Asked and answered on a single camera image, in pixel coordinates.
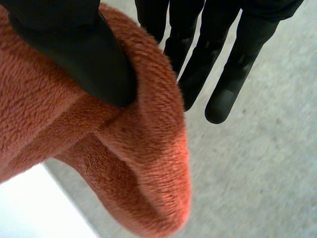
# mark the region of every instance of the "hand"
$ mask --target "hand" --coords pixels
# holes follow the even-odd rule
[[[61,66],[90,95],[126,107],[136,97],[135,74],[98,12],[99,2],[0,0],[25,42]]]

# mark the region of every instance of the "gray floor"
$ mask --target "gray floor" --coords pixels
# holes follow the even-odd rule
[[[105,2],[136,19],[134,0]],[[317,238],[316,12],[317,1],[305,0],[280,24],[229,119],[212,125],[204,109],[234,42],[237,22],[232,26],[186,114],[192,210],[175,238]],[[55,160],[47,164],[102,238],[134,237],[71,168]]]

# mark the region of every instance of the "orange towel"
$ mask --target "orange towel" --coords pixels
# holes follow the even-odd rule
[[[125,228],[168,237],[190,206],[181,96],[154,39],[113,8],[100,10],[137,73],[138,98],[127,109],[83,92],[14,34],[0,7],[0,183],[54,157]]]

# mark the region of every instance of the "orange fleece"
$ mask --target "orange fleece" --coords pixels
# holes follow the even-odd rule
[[[0,183],[54,157],[125,228],[168,237],[190,207],[181,95],[154,39],[119,11],[100,10],[137,73],[138,97],[126,109],[87,95],[19,39],[0,6]]]

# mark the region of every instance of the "white surface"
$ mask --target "white surface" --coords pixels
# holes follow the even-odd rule
[[[43,165],[0,185],[0,238],[96,238]]]

